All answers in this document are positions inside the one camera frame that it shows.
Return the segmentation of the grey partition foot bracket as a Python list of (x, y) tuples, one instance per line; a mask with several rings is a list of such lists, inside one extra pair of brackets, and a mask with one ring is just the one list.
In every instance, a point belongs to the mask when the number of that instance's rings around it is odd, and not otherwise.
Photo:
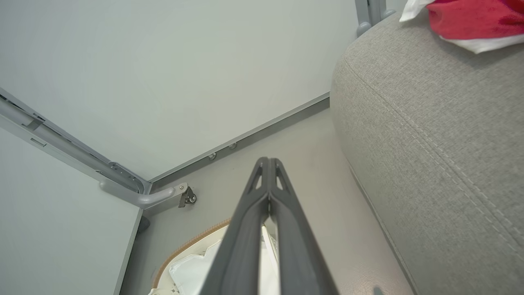
[[(395, 13), (395, 10), (394, 9), (388, 9), (386, 11), (384, 11), (381, 15), (381, 18), (380, 20), (384, 20), (386, 19), (387, 17), (393, 15)], [(369, 30), (370, 28), (372, 28), (372, 24), (369, 23), (369, 22), (362, 22), (361, 24), (359, 24), (357, 30), (356, 30), (356, 36), (357, 37), (360, 37), (361, 35), (363, 35), (367, 30)]]
[(183, 193), (189, 191), (189, 185), (187, 183), (181, 183), (175, 187), (168, 187), (162, 191), (153, 194), (141, 194), (133, 192), (125, 187), (113, 182), (109, 179), (105, 179), (99, 183), (99, 188), (106, 193), (109, 193), (116, 198), (126, 201), (127, 203), (133, 204), (141, 209), (149, 209), (166, 200), (170, 200), (176, 196), (181, 196)]

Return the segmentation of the small metal caster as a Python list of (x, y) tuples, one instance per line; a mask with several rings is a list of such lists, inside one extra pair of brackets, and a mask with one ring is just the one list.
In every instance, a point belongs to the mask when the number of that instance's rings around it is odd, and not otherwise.
[(191, 187), (187, 186), (181, 194), (180, 201), (178, 203), (178, 208), (183, 208), (187, 204), (193, 204), (197, 200), (197, 197)]

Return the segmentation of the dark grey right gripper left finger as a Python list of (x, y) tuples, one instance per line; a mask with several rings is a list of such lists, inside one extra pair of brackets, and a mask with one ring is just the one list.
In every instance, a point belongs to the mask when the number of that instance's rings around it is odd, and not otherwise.
[(199, 295), (258, 295), (269, 159), (256, 162)]

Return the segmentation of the grey upholstered seat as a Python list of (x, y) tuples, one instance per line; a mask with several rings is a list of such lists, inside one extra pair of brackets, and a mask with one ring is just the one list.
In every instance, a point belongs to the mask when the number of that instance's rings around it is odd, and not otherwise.
[(400, 16), (337, 62), (343, 153), (418, 295), (524, 295), (524, 44), (474, 54)]

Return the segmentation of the red and white garment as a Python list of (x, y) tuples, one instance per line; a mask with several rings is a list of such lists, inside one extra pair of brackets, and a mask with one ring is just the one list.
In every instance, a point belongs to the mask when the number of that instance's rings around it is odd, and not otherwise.
[(440, 39), (475, 54), (524, 44), (524, 0), (408, 0), (399, 22), (424, 9)]

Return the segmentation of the grey partition corner post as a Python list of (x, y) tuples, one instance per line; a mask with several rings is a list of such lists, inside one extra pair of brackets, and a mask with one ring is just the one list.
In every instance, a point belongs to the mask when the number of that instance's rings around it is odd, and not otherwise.
[(354, 0), (359, 24), (376, 24), (387, 16), (387, 0)]
[(40, 138), (42, 143), (50, 144), (108, 179), (141, 194), (150, 192), (149, 181), (91, 149), (2, 87), (0, 87), (0, 115), (22, 126)]

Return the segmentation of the grey partition base rail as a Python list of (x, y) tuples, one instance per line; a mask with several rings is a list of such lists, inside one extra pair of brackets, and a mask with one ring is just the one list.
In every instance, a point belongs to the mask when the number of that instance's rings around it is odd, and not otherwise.
[[(150, 180), (151, 185), (149, 193), (155, 193), (163, 186), (173, 183), (176, 180), (180, 180), (183, 177), (206, 166), (209, 166), (214, 162), (224, 159), (225, 157), (228, 157), (241, 149), (245, 149), (247, 146), (253, 145), (256, 142), (260, 142), (261, 140), (272, 136), (273, 134), (278, 133), (292, 125), (295, 125), (296, 123), (299, 123), (311, 116), (314, 116), (325, 109), (328, 109), (329, 107), (330, 94), (327, 92), (324, 95), (320, 95), (320, 97), (304, 103), (301, 106), (298, 106), (297, 108), (294, 108), (293, 110), (290, 110), (289, 112), (286, 112), (285, 114), (230, 140), (229, 142), (226, 142), (225, 144), (217, 146), (194, 159), (182, 163), (179, 166), (176, 166), (175, 168), (154, 177)], [(230, 150), (228, 146), (233, 142), (237, 142), (237, 147), (236, 149)], [(210, 161), (208, 159), (208, 155), (214, 152), (217, 154), (217, 157), (213, 161)]]

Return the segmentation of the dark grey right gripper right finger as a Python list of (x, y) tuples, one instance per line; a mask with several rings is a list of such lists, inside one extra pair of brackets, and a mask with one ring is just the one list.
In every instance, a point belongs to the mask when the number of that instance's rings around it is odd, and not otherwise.
[(339, 295), (283, 163), (269, 159), (269, 215), (277, 226), (281, 295)]

